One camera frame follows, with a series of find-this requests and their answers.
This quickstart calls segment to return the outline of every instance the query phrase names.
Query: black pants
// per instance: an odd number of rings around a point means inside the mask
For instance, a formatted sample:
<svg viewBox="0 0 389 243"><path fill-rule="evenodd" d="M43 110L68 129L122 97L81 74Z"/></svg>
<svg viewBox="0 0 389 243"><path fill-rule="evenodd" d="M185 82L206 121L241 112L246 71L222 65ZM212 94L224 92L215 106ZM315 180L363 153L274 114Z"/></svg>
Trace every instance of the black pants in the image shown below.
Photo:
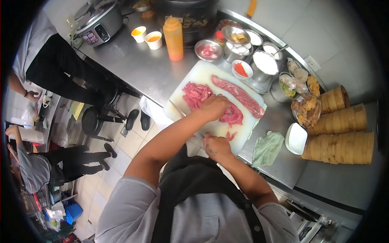
<svg viewBox="0 0 389 243"><path fill-rule="evenodd" d="M77 85L64 72L83 79L98 92ZM27 69L26 78L40 87L70 100L102 106L115 88L103 75L83 61L59 35L51 36Z"/></svg>
<svg viewBox="0 0 389 243"><path fill-rule="evenodd" d="M66 180L73 181L83 175L93 175L103 169L101 165L85 166L91 162L99 162L111 156L109 152L85 153L88 150L86 145L70 147L41 153L51 164L56 166L63 162L62 173Z"/></svg>

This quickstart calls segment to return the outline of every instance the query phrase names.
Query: rice cooker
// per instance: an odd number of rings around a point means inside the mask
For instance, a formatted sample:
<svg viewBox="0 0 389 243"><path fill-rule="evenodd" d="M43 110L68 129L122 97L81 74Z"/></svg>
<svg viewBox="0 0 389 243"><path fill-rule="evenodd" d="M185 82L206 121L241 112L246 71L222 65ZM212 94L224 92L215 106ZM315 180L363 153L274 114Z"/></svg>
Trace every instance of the rice cooker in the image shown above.
<svg viewBox="0 0 389 243"><path fill-rule="evenodd" d="M103 1L82 6L74 16L76 34L93 47L109 41L123 24L123 16L115 2Z"/></svg>

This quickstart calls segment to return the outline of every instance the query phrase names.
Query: stack of bamboo steamers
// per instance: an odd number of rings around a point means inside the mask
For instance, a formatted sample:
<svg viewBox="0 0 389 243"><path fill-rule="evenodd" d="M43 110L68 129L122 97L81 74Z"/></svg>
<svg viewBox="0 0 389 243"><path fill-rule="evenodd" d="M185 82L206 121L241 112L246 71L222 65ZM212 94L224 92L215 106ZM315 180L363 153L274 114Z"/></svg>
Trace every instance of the stack of bamboo steamers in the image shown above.
<svg viewBox="0 0 389 243"><path fill-rule="evenodd" d="M370 164L374 132L366 132L367 118L363 104L350 107L343 86L320 96L319 121L308 129L303 159L331 164Z"/></svg>

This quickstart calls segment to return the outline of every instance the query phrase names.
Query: white egg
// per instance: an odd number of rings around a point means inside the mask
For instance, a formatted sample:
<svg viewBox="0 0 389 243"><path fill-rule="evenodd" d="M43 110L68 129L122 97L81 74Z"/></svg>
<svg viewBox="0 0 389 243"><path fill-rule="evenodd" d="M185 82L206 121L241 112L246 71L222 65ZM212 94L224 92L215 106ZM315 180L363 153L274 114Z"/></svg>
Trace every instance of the white egg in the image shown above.
<svg viewBox="0 0 389 243"><path fill-rule="evenodd" d="M226 42L226 45L227 47L231 50L232 48L234 48L234 44L232 44L231 42L227 41Z"/></svg>
<svg viewBox="0 0 389 243"><path fill-rule="evenodd" d="M239 53L243 54L245 51L247 51L246 47L244 46L240 46L240 47L237 47Z"/></svg>
<svg viewBox="0 0 389 243"><path fill-rule="evenodd" d="M236 49L236 48L232 48L231 51L232 51L233 53L239 54L239 50Z"/></svg>
<svg viewBox="0 0 389 243"><path fill-rule="evenodd" d="M251 44L250 44L250 43L245 44L245 45L243 45L243 46L246 47L246 49L250 49L250 48L251 48Z"/></svg>

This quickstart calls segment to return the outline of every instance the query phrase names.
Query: sauce jar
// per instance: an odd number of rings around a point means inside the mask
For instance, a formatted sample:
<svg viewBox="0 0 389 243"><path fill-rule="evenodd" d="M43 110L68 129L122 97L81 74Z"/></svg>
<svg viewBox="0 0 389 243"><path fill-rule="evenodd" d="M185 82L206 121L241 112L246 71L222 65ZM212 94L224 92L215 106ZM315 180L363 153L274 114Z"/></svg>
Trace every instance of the sauce jar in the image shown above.
<svg viewBox="0 0 389 243"><path fill-rule="evenodd" d="M224 43L226 42L226 38L224 38L223 34L221 33L221 30L218 30L215 33L215 42L217 42L220 46L224 46Z"/></svg>

